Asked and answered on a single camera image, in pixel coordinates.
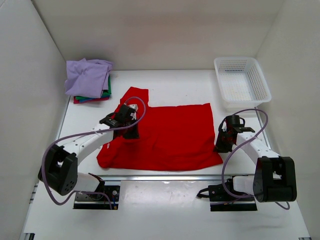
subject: white wall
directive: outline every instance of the white wall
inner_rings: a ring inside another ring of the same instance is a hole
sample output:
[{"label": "white wall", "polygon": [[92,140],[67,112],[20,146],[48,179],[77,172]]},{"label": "white wall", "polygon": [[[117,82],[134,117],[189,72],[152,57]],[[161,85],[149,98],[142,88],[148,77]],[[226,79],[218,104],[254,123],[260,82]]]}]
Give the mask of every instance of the white wall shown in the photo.
[{"label": "white wall", "polygon": [[34,0],[66,60],[117,70],[213,69],[254,57],[283,0]]},{"label": "white wall", "polygon": [[29,0],[0,5],[0,238],[16,240],[62,117],[66,67]]},{"label": "white wall", "polygon": [[320,1],[286,0],[257,59],[272,94],[269,136],[295,161],[298,203],[320,239]]}]

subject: white plastic basket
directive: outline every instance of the white plastic basket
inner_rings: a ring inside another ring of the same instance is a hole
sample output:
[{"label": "white plastic basket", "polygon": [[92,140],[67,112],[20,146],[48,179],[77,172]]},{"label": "white plastic basket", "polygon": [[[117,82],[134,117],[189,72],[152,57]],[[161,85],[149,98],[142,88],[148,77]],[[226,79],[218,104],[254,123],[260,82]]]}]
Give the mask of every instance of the white plastic basket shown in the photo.
[{"label": "white plastic basket", "polygon": [[218,57],[214,67],[227,109],[253,108],[271,100],[264,74],[253,57]]}]

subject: folded cloth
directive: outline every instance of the folded cloth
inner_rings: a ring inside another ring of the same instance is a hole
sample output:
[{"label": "folded cloth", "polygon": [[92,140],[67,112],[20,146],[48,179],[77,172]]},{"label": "folded cloth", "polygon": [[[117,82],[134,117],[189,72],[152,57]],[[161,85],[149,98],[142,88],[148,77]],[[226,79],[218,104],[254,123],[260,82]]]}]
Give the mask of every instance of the folded cloth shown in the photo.
[{"label": "folded cloth", "polygon": [[[108,92],[105,92],[105,90],[103,90],[103,93],[101,95],[101,98],[105,98],[105,97],[110,97],[111,94],[109,94]],[[86,99],[99,99],[99,98],[92,98],[92,97],[85,97],[85,96],[76,96],[75,99],[77,100],[86,100]]]},{"label": "folded cloth", "polygon": [[[116,111],[133,96],[140,97],[146,104],[146,114],[138,124],[139,139],[117,137],[105,144],[97,156],[100,167],[192,171],[223,163],[220,155],[214,152],[215,131],[210,103],[150,107],[148,89],[131,87]],[[137,115],[143,114],[140,101],[132,99],[127,104],[138,104]]]},{"label": "folded cloth", "polygon": [[74,104],[83,104],[83,103],[86,103],[86,102],[98,102],[98,101],[105,101],[105,100],[108,100],[109,97],[102,97],[102,98],[88,98],[86,100],[77,100],[76,97],[74,96],[73,97],[73,103]]},{"label": "folded cloth", "polygon": [[[101,98],[104,97],[110,97],[111,95],[111,82],[110,82],[110,75],[108,77],[108,90],[103,90]],[[77,100],[83,100],[83,99],[88,99],[89,97],[85,97],[85,96],[75,96],[75,99]]]},{"label": "folded cloth", "polygon": [[108,78],[112,62],[105,60],[67,61],[65,94],[88,98],[100,98],[103,90],[108,90]]}]

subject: stack of cloth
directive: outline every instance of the stack of cloth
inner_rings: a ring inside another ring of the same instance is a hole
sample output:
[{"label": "stack of cloth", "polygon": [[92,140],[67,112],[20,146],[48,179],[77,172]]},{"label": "stack of cloth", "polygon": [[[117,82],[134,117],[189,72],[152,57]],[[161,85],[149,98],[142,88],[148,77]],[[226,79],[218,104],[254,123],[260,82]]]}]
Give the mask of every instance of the stack of cloth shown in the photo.
[{"label": "stack of cloth", "polygon": [[74,104],[108,100],[111,95],[110,71],[113,63],[106,60],[67,61],[65,94]]}]

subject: cable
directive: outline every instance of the cable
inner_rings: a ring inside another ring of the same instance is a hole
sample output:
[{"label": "cable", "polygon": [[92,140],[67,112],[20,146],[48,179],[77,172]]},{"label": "cable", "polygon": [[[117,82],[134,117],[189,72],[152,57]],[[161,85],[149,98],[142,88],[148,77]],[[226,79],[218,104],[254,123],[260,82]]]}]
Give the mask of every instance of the cable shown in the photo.
[{"label": "cable", "polygon": [[240,200],[240,198],[237,198],[235,200],[232,200],[232,201],[220,201],[220,202],[214,202],[214,203],[210,203],[211,206],[213,205],[227,205],[227,204],[233,204],[235,203],[236,201]]},{"label": "cable", "polygon": [[242,120],[242,124],[246,125],[246,120],[243,117],[239,117]]},{"label": "cable", "polygon": [[112,206],[111,206],[111,201],[109,199],[109,197],[104,193],[104,192],[94,192],[94,191],[72,191],[68,197],[62,201],[62,202],[59,202],[55,199],[54,195],[52,194],[51,190],[50,190],[50,187],[49,187],[49,184],[48,184],[48,181],[47,181],[47,177],[46,177],[46,171],[45,171],[45,163],[46,163],[46,157],[48,155],[48,152],[49,150],[55,145],[57,144],[58,142],[62,141],[62,140],[66,140],[66,139],[70,139],[70,138],[75,138],[75,137],[80,137],[80,136],[87,136],[87,135],[92,135],[92,134],[96,134],[96,133],[106,133],[106,132],[109,132],[109,131],[115,131],[115,130],[124,130],[124,129],[128,129],[128,128],[131,128],[133,127],[134,125],[137,125],[145,116],[146,114],[146,111],[147,111],[147,108],[146,108],[146,104],[144,103],[144,101],[140,98],[140,97],[137,97],[137,96],[132,96],[132,97],[129,97],[125,102],[124,104],[126,104],[129,100],[131,99],[138,99],[142,105],[143,105],[143,114],[142,116],[136,121],[134,122],[133,124],[129,125],[129,126],[122,126],[122,127],[117,127],[117,128],[109,128],[109,129],[104,129],[104,130],[99,130],[99,131],[87,131],[87,132],[82,132],[82,133],[77,133],[77,134],[73,134],[73,135],[69,135],[69,136],[64,136],[64,137],[61,137],[57,140],[55,140],[54,142],[52,142],[48,147],[47,149],[44,151],[44,154],[43,154],[43,157],[42,157],[42,161],[41,161],[41,174],[42,174],[42,181],[44,183],[44,187],[49,195],[49,197],[51,198],[51,200],[56,204],[56,205],[64,205],[66,202],[68,202],[68,200],[71,198],[71,196],[74,194],[74,193],[78,193],[78,192],[82,192],[84,194],[100,194],[100,195],[103,195],[105,196],[105,198],[109,201],[109,205],[110,205],[110,209],[112,209]]},{"label": "cable", "polygon": [[289,202],[285,202],[286,204],[287,204],[287,207],[285,207],[285,206],[283,206],[283,205],[281,205],[279,202],[277,202],[277,201],[275,201],[274,202],[275,204],[277,204],[280,208],[282,208],[282,209],[284,209],[284,210],[289,210],[290,209],[290,204],[289,204]]},{"label": "cable", "polygon": [[256,111],[256,112],[261,112],[265,115],[265,124],[263,125],[263,127],[252,137],[250,138],[249,140],[247,141],[244,141],[243,143],[241,143],[240,145],[238,145],[229,155],[228,157],[226,158],[226,160],[224,161],[223,163],[223,167],[222,167],[222,172],[221,172],[221,180],[222,180],[222,186],[224,188],[224,190],[232,197],[234,198],[239,198],[239,199],[246,199],[246,198],[250,198],[252,197],[252,195],[250,194],[247,194],[247,195],[236,195],[234,193],[232,193],[231,191],[229,191],[229,189],[227,188],[226,186],[226,183],[225,183],[225,170],[226,170],[226,167],[227,167],[227,163],[229,162],[230,158],[232,157],[232,155],[238,150],[240,149],[242,146],[246,145],[247,143],[250,143],[252,142],[254,139],[256,139],[256,137],[263,131],[265,130],[267,124],[268,124],[268,121],[269,121],[269,117],[268,117],[268,114],[263,111],[263,110],[260,110],[260,109],[256,109],[256,108],[249,108],[249,109],[244,109],[244,110],[241,110],[241,111],[237,111],[236,113],[234,113],[233,115],[236,115],[236,114],[239,114],[239,113],[242,113],[242,112],[247,112],[247,111]]}]

